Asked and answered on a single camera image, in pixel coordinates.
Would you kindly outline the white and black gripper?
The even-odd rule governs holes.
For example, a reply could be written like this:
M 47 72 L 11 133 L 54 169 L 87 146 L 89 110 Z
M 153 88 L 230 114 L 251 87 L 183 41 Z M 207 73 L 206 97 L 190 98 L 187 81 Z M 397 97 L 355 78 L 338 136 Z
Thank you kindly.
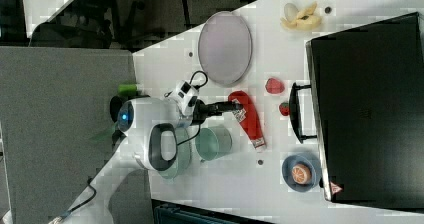
M 198 89 L 189 82 L 179 81 L 176 87 L 164 97 L 177 106 L 180 125 L 201 125 L 207 113 L 200 110 L 204 102 L 199 99 Z M 233 101 L 216 102 L 207 105 L 209 112 L 232 112 L 243 109 L 243 105 Z

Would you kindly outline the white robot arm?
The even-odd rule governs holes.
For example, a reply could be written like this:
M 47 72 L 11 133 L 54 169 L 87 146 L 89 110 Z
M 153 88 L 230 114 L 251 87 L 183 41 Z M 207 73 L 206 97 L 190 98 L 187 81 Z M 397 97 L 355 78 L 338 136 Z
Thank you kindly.
M 48 224 L 114 224 L 111 197 L 130 173 L 165 171 L 174 164 L 181 144 L 177 129 L 243 108 L 232 101 L 206 104 L 199 99 L 199 89 L 182 80 L 162 99 L 144 96 L 126 101 L 116 121 L 124 139 L 68 210 Z

